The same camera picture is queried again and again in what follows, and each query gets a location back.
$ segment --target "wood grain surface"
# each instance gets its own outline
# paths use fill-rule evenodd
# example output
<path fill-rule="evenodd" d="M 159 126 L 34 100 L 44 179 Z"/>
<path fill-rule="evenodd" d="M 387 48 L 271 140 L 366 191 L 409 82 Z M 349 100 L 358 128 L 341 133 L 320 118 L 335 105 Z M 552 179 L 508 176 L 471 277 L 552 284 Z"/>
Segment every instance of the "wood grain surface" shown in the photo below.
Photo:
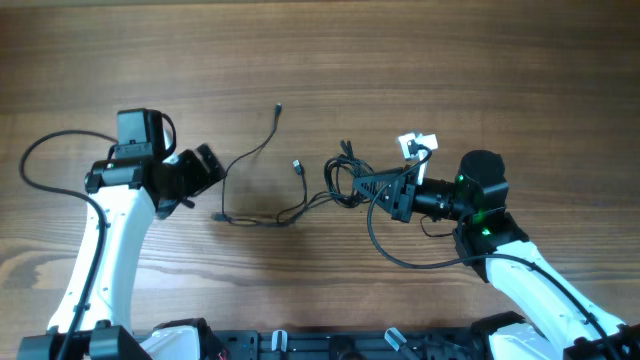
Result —
<path fill-rule="evenodd" d="M 116 133 L 118 110 L 170 114 L 178 151 L 208 143 L 230 173 L 229 208 L 273 214 L 324 190 L 322 165 L 353 142 L 382 170 L 396 136 L 435 133 L 429 176 L 451 180 L 474 149 L 502 154 L 508 206 L 547 260 L 629 323 L 640 298 L 640 15 L 627 2 L 378 2 L 166 5 L 0 11 L 0 357 L 42 334 L 69 280 L 86 205 L 27 187 L 37 138 Z M 69 136 L 28 173 L 83 188 L 108 145 Z M 286 229 L 214 223 L 220 185 L 149 229 L 133 325 L 204 316 L 214 329 L 404 329 L 468 325 L 513 302 L 462 266 L 405 270 L 383 259 L 365 208 L 327 204 Z M 456 256 L 414 217 L 375 229 L 407 261 Z M 446 231 L 452 223 L 430 225 Z"/>

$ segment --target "black and white robotic arm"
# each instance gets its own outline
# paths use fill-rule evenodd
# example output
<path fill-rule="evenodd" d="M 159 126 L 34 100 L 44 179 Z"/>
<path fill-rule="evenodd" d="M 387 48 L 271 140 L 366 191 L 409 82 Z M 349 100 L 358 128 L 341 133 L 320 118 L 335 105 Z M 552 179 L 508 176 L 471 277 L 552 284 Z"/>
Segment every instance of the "black and white robotic arm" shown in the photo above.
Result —
<path fill-rule="evenodd" d="M 25 338 L 19 359 L 57 358 L 66 337 L 73 343 L 65 357 L 68 359 L 82 358 L 85 353 L 92 359 L 230 358 L 201 320 L 163 324 L 140 344 L 132 337 L 133 282 L 142 242 L 154 217 L 166 218 L 181 203 L 192 205 L 188 197 L 197 196 L 225 176 L 206 145 L 196 152 L 187 150 L 177 156 L 172 154 L 173 150 L 167 152 L 175 149 L 175 136 L 173 141 L 166 136 L 162 115 L 146 109 L 118 114 L 119 144 L 107 160 L 93 165 L 85 179 L 86 190 L 104 211 L 108 226 L 81 321 L 69 333 L 96 251 L 99 220 L 91 206 L 71 281 L 49 321 L 47 334 Z M 354 180 L 357 191 L 369 196 L 396 220 L 409 222 L 416 212 L 434 221 L 457 221 L 453 236 L 462 258 L 486 254 L 514 256 L 534 263 L 561 285 L 558 287 L 539 271 L 506 258 L 465 261 L 484 281 L 513 299 L 539 329 L 538 332 L 522 319 L 494 326 L 485 332 L 487 356 L 498 360 L 578 359 L 587 355 L 593 359 L 616 359 L 620 354 L 637 355 L 638 330 L 631 334 L 622 320 L 600 309 L 571 286 L 544 260 L 505 211 L 508 184 L 499 155 L 472 151 L 463 157 L 454 182 L 436 181 L 425 177 L 426 160 L 438 147 L 435 135 L 412 133 L 399 140 L 406 160 L 423 161 L 420 169 L 402 178 L 398 174 L 403 169 L 357 178 Z M 395 180 L 382 196 L 376 196 L 376 184 L 389 179 Z M 565 292 L 588 311 L 588 318 Z M 618 353 L 608 352 L 602 334 L 593 326 L 594 321 Z M 407 352 L 408 358 L 416 356 L 401 346 L 402 335 L 396 330 L 388 331 L 385 338 L 397 351 Z M 625 344 L 632 344 L 631 353 L 622 351 Z"/>

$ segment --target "wooden tabletop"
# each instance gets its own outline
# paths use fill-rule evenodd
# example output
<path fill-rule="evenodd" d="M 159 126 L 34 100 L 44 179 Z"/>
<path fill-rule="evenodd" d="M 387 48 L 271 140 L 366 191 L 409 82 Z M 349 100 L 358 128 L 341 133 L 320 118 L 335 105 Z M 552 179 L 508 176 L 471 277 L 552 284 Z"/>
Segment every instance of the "wooden tabletop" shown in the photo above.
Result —
<path fill-rule="evenodd" d="M 351 140 L 376 170 L 401 166 L 395 139 L 435 133 L 428 176 L 451 181 L 474 149 L 500 153 L 508 209 L 546 259 L 628 323 L 640 298 L 638 3 L 509 1 L 264 3 L 0 11 L 0 356 L 45 331 L 67 286 L 86 205 L 27 187 L 18 160 L 64 129 L 116 134 L 116 112 L 176 123 L 178 151 L 208 143 L 228 165 L 235 213 L 274 214 L 325 190 L 324 162 Z M 109 144 L 69 136 L 27 171 L 83 189 Z M 417 329 L 516 310 L 469 268 L 412 271 L 372 246 L 366 208 L 326 204 L 284 229 L 210 219 L 220 185 L 148 231 L 132 321 L 148 330 L 205 317 L 214 329 Z M 456 257 L 377 210 L 393 255 Z M 434 232 L 453 223 L 429 224 Z"/>

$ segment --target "wooden table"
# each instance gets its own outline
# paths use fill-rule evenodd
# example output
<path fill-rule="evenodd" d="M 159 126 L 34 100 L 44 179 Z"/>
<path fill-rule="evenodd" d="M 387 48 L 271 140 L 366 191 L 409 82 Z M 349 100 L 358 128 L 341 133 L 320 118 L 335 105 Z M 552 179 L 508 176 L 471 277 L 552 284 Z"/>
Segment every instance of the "wooden table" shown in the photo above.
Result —
<path fill-rule="evenodd" d="M 265 3 L 0 12 L 0 355 L 42 334 L 66 288 L 86 205 L 36 191 L 18 160 L 63 129 L 116 133 L 116 112 L 171 115 L 178 150 L 206 142 L 230 173 L 234 212 L 273 214 L 325 189 L 324 162 L 350 139 L 375 169 L 400 166 L 396 136 L 435 133 L 429 176 L 452 180 L 474 149 L 502 154 L 508 205 L 580 291 L 640 321 L 638 4 Z M 69 136 L 28 164 L 37 181 L 83 189 L 108 145 Z M 403 329 L 469 325 L 516 309 L 463 266 L 405 270 L 367 235 L 366 208 L 327 204 L 285 229 L 214 223 L 220 185 L 149 229 L 135 280 L 136 329 L 204 316 L 214 329 Z M 377 211 L 407 261 L 456 256 Z M 430 225 L 450 230 L 452 223 Z"/>

